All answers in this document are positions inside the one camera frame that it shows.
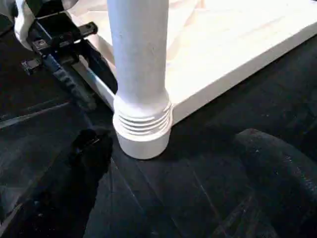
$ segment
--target white table leg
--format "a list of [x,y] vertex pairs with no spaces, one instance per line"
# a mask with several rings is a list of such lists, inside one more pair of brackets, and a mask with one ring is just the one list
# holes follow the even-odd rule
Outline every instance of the white table leg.
[[113,125],[121,148],[149,159],[167,146],[172,107],[165,89],[168,0],[108,0],[118,92]]

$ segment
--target round leg base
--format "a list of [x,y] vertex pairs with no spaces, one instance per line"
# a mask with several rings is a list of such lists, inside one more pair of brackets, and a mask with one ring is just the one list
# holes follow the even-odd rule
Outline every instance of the round leg base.
[[129,156],[148,160],[161,154],[168,145],[170,130],[165,134],[150,140],[149,136],[139,138],[140,140],[131,140],[117,132],[117,137],[122,150]]

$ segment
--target black carpet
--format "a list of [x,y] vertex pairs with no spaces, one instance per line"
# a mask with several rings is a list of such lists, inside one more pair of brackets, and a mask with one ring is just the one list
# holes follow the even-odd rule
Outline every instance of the black carpet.
[[[231,139],[256,128],[312,151],[316,46],[313,37],[180,122],[158,158],[134,160],[115,139],[85,237],[276,237]],[[115,138],[105,105],[85,114],[48,73],[27,76],[20,62],[32,55],[12,32],[0,39],[2,215],[80,130],[105,127]]]

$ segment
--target white painted wood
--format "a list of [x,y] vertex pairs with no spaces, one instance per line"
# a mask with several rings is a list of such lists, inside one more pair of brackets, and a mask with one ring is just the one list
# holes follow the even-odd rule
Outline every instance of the white painted wood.
[[26,41],[29,35],[29,29],[35,19],[26,0],[16,0],[16,8],[18,16],[15,18],[14,33],[17,40],[28,50],[32,50],[29,43]]
[[80,62],[73,65],[73,68],[86,80],[88,85],[108,104],[113,110],[114,93],[109,87],[88,67],[87,61],[80,56]]
[[[135,11],[145,10],[141,0],[137,2],[140,5],[131,7]],[[110,9],[104,4],[103,10],[96,11],[101,9],[99,7],[88,7],[84,14],[75,17],[83,22],[93,20],[97,23],[100,32],[94,44],[116,74],[118,62],[113,57]],[[144,12],[139,17],[149,19]],[[129,44],[141,54],[146,51],[147,44],[140,46],[139,43],[144,43],[142,37],[146,40],[148,36],[138,30],[140,36],[134,35],[138,42],[131,40]],[[173,123],[178,123],[316,33],[317,4],[313,0],[170,0],[165,87],[173,106]],[[151,32],[151,37],[154,36],[161,37],[156,28]],[[125,54],[129,49],[120,48],[120,51]],[[149,57],[148,62],[156,57],[161,54]],[[133,67],[141,70],[140,66],[143,66],[144,72],[150,74],[148,62],[139,61]]]
[[118,91],[113,125],[121,148],[149,159],[167,146],[172,110],[165,89],[168,0],[108,0]]

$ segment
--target white wooden table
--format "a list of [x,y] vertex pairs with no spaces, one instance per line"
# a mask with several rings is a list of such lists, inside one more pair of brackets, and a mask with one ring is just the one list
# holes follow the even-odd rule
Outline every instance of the white wooden table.
[[90,40],[118,92],[97,77],[89,84],[138,159],[160,154],[173,124],[317,32],[313,0],[81,0],[70,13],[99,27]]

